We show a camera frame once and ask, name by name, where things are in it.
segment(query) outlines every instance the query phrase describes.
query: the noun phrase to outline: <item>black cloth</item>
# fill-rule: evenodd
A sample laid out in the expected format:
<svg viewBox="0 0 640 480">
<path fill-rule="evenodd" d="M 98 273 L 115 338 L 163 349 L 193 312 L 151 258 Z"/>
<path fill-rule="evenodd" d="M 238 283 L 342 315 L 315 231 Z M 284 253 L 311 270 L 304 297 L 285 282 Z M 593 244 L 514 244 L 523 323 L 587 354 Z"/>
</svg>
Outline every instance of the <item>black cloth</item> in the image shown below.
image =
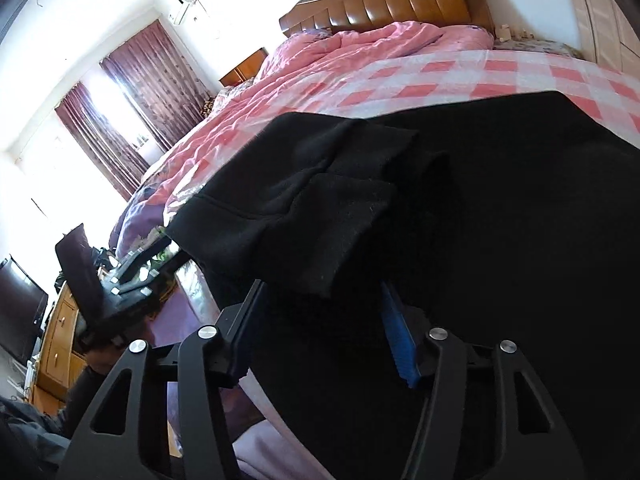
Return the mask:
<svg viewBox="0 0 640 480">
<path fill-rule="evenodd" d="M 328 297 L 398 186 L 437 160 L 424 152 L 411 157 L 416 133 L 363 120 L 282 115 L 181 208 L 168 235 L 209 272 Z M 216 297 L 224 305 L 243 298 L 224 296 Z"/>
<path fill-rule="evenodd" d="M 355 122 L 286 114 L 168 232 L 212 271 L 214 296 L 222 282 L 236 292 L 219 304 L 253 278 L 280 286 L 252 369 L 338 480 L 399 478 L 419 417 L 377 316 L 374 282 L 388 277 L 464 341 L 517 342 L 590 478 L 631 479 L 638 189 L 640 152 L 556 92 Z"/>
<path fill-rule="evenodd" d="M 0 397 L 0 424 L 5 430 L 0 431 L 0 447 L 15 452 L 20 463 L 30 460 L 43 478 L 52 478 L 64 459 L 69 439 L 103 381 L 102 375 L 86 367 L 68 391 L 65 407 L 58 416 L 40 413 L 20 400 Z M 16 473 L 16 478 L 23 478 L 24 473 L 17 466 L 11 472 Z"/>
</svg>

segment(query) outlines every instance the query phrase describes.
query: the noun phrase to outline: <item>black mount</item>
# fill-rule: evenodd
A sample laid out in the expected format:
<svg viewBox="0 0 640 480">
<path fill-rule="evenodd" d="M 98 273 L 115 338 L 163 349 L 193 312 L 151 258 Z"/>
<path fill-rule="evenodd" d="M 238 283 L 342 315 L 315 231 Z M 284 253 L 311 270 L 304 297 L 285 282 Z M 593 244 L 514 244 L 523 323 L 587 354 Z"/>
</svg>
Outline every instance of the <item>black mount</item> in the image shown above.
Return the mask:
<svg viewBox="0 0 640 480">
<path fill-rule="evenodd" d="M 388 297 L 399 301 L 395 293 Z M 181 344 L 151 349 L 145 342 L 133 342 L 89 406 L 57 479 L 169 478 L 168 381 L 178 381 L 186 479 L 239 479 L 219 388 L 232 388 L 247 373 L 258 335 L 255 329 L 269 300 L 268 286 L 256 280 L 242 304 L 225 308 L 215 326 L 199 329 Z M 423 379 L 433 381 L 433 389 L 424 404 L 403 480 L 452 480 L 463 429 L 468 370 L 483 367 L 494 369 L 498 446 L 494 465 L 475 478 L 584 480 L 582 460 L 562 416 L 515 345 L 502 342 L 493 349 L 473 346 L 442 329 L 433 332 L 426 323 L 424 347 L 436 360 L 433 366 L 421 367 L 420 373 Z M 123 380 L 129 381 L 129 400 L 122 434 L 101 433 L 97 421 L 117 383 Z M 541 430 L 521 431 L 518 381 L 525 381 L 543 414 Z"/>
</svg>

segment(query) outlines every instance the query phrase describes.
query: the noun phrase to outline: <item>pink comforter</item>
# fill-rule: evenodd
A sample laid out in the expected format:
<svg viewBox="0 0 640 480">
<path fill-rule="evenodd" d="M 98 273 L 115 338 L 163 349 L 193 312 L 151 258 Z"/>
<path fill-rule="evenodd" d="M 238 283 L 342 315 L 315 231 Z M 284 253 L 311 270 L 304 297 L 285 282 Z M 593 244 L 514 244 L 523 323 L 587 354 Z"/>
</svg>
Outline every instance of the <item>pink comforter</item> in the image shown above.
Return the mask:
<svg viewBox="0 0 640 480">
<path fill-rule="evenodd" d="M 219 114 L 194 128 L 161 160 L 162 181 L 150 204 L 167 204 L 165 222 L 186 199 L 275 116 L 322 100 L 363 67 L 413 54 L 490 49 L 484 29 L 428 23 L 393 23 L 370 32 L 339 32 L 299 49 L 290 42 L 265 63 L 256 82 Z"/>
</svg>

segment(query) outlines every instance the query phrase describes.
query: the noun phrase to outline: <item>metal screw head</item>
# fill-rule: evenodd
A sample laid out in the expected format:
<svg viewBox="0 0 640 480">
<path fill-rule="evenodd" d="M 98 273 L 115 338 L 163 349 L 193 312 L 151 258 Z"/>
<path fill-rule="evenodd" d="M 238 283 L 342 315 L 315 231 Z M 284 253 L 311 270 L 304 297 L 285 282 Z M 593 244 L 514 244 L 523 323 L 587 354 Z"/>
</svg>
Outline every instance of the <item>metal screw head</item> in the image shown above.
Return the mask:
<svg viewBox="0 0 640 480">
<path fill-rule="evenodd" d="M 507 352 L 507 354 L 513 354 L 518 349 L 518 346 L 513 341 L 505 339 L 500 343 L 500 350 Z"/>
<path fill-rule="evenodd" d="M 432 328 L 429 330 L 429 337 L 431 339 L 435 339 L 436 341 L 444 341 L 447 337 L 449 337 L 449 333 L 443 328 Z"/>
<path fill-rule="evenodd" d="M 214 326 L 203 326 L 198 330 L 198 337 L 201 339 L 211 339 L 218 333 L 218 329 Z"/>
<path fill-rule="evenodd" d="M 129 351 L 133 352 L 134 354 L 139 354 L 145 348 L 146 348 L 146 341 L 143 339 L 136 339 L 135 341 L 132 341 L 129 345 Z"/>
</svg>

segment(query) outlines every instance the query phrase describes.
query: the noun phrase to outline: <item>wooden drawer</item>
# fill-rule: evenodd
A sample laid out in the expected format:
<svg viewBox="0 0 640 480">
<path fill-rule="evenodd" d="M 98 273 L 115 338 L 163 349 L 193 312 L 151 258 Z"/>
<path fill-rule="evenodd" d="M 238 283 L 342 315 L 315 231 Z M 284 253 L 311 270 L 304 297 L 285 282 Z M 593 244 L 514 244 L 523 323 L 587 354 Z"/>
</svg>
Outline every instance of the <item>wooden drawer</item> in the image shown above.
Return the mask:
<svg viewBox="0 0 640 480">
<path fill-rule="evenodd" d="M 74 308 L 77 308 L 76 300 L 74 300 L 74 297 L 71 294 L 71 289 L 66 283 L 65 285 L 63 285 L 62 290 L 60 290 L 60 296 L 58 297 L 58 301 L 66 301 L 67 303 L 71 304 Z"/>
<path fill-rule="evenodd" d="M 71 350 L 73 348 L 78 311 L 66 301 L 63 301 L 58 305 L 56 314 L 56 318 L 51 319 L 51 322 L 54 323 L 51 343 Z"/>
<path fill-rule="evenodd" d="M 34 386 L 33 398 L 31 399 L 31 403 L 42 413 L 46 413 L 47 415 L 51 416 L 57 415 L 58 410 L 64 405 L 55 397 L 49 395 L 47 392 L 38 388 L 37 386 Z"/>
<path fill-rule="evenodd" d="M 68 386 L 69 380 L 69 355 L 68 348 L 52 344 L 49 347 L 49 354 L 46 356 L 44 373 L 56 380 L 63 386 Z"/>
</svg>

